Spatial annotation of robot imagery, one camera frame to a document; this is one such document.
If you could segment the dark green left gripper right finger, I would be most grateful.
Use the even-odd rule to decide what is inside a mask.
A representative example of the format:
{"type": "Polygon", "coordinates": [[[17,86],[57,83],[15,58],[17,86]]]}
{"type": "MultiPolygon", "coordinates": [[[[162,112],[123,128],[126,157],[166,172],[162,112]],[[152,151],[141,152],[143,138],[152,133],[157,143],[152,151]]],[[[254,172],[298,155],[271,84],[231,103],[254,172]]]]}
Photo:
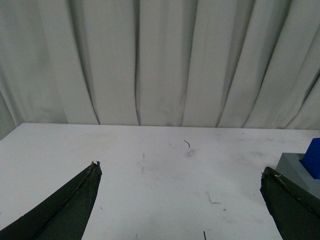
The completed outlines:
{"type": "Polygon", "coordinates": [[[271,167],[261,175],[261,195],[284,240],[320,238],[320,200],[271,167]]]}

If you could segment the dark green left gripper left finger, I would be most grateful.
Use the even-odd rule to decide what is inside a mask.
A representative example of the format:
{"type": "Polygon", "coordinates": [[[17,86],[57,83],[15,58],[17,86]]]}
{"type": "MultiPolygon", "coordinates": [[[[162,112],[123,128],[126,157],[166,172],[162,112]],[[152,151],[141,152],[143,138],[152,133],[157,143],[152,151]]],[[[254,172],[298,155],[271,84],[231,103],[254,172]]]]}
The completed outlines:
{"type": "Polygon", "coordinates": [[[102,177],[92,162],[35,208],[0,231],[2,240],[80,240],[102,177]]]}

